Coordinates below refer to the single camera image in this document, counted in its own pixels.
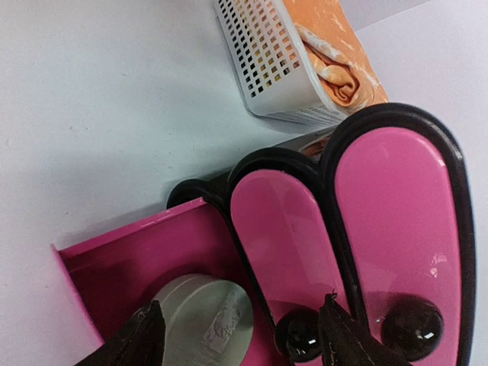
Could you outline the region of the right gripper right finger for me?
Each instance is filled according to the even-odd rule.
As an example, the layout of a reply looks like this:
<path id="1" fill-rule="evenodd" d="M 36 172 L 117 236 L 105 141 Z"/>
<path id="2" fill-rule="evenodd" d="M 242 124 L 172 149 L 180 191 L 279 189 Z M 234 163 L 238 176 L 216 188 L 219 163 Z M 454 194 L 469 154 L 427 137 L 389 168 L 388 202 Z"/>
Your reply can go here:
<path id="1" fill-rule="evenodd" d="M 409 362 L 377 341 L 336 302 L 325 296 L 319 309 L 318 331 L 324 365 L 393 366 Z"/>

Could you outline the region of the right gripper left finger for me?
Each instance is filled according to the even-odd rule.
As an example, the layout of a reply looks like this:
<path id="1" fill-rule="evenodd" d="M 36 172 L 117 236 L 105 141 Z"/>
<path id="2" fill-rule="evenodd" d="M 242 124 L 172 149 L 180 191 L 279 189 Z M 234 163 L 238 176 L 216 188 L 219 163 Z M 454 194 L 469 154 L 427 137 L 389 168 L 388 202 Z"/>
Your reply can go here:
<path id="1" fill-rule="evenodd" d="M 165 319 L 159 301 L 152 300 L 82 365 L 162 365 L 164 350 Z"/>

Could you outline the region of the black pink drawer organizer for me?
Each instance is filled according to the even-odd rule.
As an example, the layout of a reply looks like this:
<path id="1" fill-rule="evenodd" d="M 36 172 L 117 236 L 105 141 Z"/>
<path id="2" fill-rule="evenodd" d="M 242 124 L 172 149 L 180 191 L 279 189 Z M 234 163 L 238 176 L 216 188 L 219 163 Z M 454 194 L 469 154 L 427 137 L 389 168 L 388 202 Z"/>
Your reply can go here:
<path id="1" fill-rule="evenodd" d="M 94 348 L 183 275 L 241 286 L 252 342 L 240 365 L 324 365 L 327 294 L 408 365 L 467 365 L 476 306 L 463 153 L 436 117 L 365 108 L 176 185 L 166 208 L 56 250 Z"/>

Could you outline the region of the white round jar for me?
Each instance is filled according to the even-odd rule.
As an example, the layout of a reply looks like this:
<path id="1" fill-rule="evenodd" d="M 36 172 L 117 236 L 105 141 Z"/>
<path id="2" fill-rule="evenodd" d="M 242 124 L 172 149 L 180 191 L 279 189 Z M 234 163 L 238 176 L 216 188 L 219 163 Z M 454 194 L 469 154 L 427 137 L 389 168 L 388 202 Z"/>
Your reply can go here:
<path id="1" fill-rule="evenodd" d="M 205 274 L 186 274 L 155 296 L 165 319 L 162 364 L 240 365 L 252 342 L 254 313 L 238 284 Z"/>

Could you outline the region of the orange snack bag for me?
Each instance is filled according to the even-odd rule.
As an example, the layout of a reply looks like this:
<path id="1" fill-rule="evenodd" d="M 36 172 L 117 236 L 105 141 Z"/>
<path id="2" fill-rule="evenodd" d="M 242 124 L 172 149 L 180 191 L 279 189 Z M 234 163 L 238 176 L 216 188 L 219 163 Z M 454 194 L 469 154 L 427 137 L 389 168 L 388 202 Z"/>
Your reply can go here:
<path id="1" fill-rule="evenodd" d="M 325 93 L 348 112 L 388 102 L 339 1 L 285 1 Z"/>

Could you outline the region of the white perforated plastic basket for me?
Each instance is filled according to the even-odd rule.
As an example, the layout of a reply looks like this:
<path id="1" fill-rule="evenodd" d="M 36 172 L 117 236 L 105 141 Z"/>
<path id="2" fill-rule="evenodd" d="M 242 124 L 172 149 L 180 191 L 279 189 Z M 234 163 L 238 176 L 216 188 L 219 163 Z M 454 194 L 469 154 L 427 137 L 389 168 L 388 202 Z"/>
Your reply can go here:
<path id="1" fill-rule="evenodd" d="M 346 119 L 324 91 L 282 1 L 217 0 L 213 8 L 250 112 L 323 126 Z"/>

